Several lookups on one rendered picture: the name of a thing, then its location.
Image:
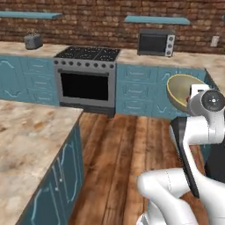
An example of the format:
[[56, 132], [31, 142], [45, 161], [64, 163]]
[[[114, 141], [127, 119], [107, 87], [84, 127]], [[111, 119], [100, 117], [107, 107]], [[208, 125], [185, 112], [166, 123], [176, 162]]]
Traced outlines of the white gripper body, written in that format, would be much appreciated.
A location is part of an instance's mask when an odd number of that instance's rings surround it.
[[190, 98], [196, 96], [202, 91], [207, 91], [209, 89], [210, 87], [207, 84], [192, 84], [190, 86]]

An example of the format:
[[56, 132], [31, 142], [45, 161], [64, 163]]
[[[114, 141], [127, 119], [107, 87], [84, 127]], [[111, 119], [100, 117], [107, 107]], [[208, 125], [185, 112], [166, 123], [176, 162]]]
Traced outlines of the yellow bowl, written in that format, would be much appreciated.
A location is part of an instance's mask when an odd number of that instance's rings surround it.
[[190, 86], [192, 84], [205, 84], [198, 78], [190, 75], [176, 74], [167, 80], [167, 98], [179, 111], [186, 113], [186, 98], [190, 97]]

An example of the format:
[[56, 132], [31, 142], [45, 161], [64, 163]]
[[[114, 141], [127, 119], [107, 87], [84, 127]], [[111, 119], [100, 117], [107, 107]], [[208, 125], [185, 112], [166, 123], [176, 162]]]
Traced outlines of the blue cupboard run with corner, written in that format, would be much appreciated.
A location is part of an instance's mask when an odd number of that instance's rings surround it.
[[166, 94], [167, 80], [176, 74], [194, 76], [218, 90], [206, 69], [118, 63], [116, 113], [170, 120], [186, 116], [170, 103]]

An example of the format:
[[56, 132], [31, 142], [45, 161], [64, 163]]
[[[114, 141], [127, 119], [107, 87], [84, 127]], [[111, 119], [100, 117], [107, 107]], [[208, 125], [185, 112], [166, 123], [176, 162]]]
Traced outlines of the grey toaster oven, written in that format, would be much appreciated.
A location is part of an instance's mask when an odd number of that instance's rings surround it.
[[175, 32], [164, 29], [141, 29], [138, 35], [138, 55], [172, 57]]

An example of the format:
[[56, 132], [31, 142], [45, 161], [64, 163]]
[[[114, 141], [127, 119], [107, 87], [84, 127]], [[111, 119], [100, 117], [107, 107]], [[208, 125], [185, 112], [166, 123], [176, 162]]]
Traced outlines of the black appliance front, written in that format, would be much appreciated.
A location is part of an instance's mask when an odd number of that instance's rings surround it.
[[209, 178], [225, 184], [225, 142], [210, 146], [205, 173]]

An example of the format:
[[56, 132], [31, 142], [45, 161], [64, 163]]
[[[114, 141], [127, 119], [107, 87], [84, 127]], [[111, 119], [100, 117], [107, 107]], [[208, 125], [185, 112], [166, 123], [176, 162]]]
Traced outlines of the grey oven with hob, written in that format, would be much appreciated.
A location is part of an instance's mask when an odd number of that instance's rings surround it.
[[118, 48], [66, 47], [54, 59], [60, 106], [86, 113], [115, 114]]

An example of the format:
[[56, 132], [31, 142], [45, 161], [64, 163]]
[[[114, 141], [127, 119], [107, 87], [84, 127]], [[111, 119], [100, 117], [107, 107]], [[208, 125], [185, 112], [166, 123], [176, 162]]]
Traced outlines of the blue island cupboards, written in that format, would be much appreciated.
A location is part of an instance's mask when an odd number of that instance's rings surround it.
[[15, 225], [68, 225], [83, 178], [77, 121]]

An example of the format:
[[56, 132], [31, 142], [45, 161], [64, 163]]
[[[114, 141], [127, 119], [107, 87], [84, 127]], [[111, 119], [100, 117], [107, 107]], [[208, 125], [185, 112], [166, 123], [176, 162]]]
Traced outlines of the blue cupboard run with drawers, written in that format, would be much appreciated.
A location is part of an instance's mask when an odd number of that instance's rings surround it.
[[53, 60], [0, 54], [0, 99], [59, 105]]

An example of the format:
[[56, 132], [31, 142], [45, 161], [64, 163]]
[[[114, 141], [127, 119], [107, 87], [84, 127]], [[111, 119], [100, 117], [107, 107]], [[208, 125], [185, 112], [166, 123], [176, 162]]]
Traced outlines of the grey toaster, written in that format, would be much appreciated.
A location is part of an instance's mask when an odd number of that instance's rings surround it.
[[41, 35], [38, 33], [30, 33], [24, 37], [25, 48], [34, 50], [43, 46]]

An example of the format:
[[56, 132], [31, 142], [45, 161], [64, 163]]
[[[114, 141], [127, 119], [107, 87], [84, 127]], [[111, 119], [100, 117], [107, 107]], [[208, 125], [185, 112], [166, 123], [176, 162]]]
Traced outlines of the white wall socket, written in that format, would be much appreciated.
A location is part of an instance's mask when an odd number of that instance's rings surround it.
[[218, 45], [218, 42], [219, 42], [219, 36], [214, 36], [213, 38], [212, 38], [212, 40], [211, 40], [211, 44], [210, 44], [210, 46], [211, 47], [217, 47], [217, 45]]

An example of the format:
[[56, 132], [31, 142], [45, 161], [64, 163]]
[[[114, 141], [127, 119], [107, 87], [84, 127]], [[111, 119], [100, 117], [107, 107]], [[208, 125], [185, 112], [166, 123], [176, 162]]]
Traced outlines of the short blue wall shelf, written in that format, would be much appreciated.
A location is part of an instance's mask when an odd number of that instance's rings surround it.
[[171, 18], [171, 17], [150, 17], [150, 16], [126, 16], [126, 23], [150, 23], [150, 24], [168, 24], [168, 25], [190, 25], [191, 22], [187, 18]]

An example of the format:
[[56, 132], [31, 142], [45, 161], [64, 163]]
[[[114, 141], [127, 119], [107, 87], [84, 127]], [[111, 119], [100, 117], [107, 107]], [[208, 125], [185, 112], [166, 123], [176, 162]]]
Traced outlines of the long blue wall shelf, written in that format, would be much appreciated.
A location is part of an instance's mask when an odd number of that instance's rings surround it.
[[61, 16], [58, 12], [0, 11], [0, 18], [55, 19]]

